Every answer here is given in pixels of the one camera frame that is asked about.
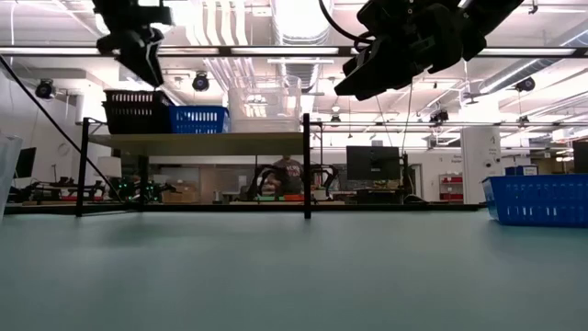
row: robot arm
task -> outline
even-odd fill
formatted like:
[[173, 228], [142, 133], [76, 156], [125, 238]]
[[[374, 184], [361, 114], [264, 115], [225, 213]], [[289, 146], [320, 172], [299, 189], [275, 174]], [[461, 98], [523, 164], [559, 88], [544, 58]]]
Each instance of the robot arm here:
[[403, 88], [424, 70], [433, 74], [462, 58], [468, 61], [486, 47], [485, 36], [522, 2], [469, 0], [459, 7], [459, 0], [369, 0], [357, 19], [367, 28], [361, 36], [374, 39], [355, 37], [356, 45], [370, 44], [344, 65], [345, 79], [335, 92], [364, 100]]
[[119, 53], [115, 59], [153, 87], [164, 83], [157, 52], [164, 34], [152, 23], [173, 25], [172, 12], [160, 0], [158, 6], [139, 6], [138, 0], [93, 0], [110, 34], [100, 38], [101, 54]]

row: gray tabletop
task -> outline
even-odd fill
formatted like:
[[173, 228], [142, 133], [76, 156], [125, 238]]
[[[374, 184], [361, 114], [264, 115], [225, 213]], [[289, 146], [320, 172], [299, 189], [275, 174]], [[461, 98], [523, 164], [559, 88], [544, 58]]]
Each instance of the gray tabletop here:
[[0, 330], [587, 330], [588, 231], [488, 219], [5, 217]]

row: blue plastic basket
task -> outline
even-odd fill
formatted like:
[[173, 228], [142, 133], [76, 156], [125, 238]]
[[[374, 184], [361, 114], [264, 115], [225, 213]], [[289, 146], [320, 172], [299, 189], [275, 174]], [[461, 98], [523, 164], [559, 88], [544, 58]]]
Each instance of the blue plastic basket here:
[[173, 133], [225, 133], [231, 127], [229, 110], [221, 106], [172, 106]]
[[483, 187], [500, 224], [588, 227], [588, 175], [488, 177]]

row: laboratory bench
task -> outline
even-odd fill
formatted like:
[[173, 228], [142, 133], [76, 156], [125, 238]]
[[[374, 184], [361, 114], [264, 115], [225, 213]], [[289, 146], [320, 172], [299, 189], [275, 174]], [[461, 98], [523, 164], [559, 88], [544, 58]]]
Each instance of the laboratory bench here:
[[588, 230], [487, 211], [8, 215], [2, 330], [585, 330]]

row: computer monitor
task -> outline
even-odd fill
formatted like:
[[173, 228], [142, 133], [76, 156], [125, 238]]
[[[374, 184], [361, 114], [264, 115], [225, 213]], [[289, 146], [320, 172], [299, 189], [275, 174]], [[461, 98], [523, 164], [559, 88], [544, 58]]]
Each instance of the computer monitor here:
[[573, 142], [573, 172], [588, 174], [588, 142]]
[[400, 179], [400, 161], [398, 147], [347, 146], [347, 179]]
[[20, 150], [18, 156], [17, 169], [15, 170], [15, 178], [33, 177], [33, 165], [35, 164], [35, 155], [37, 148], [25, 148]]

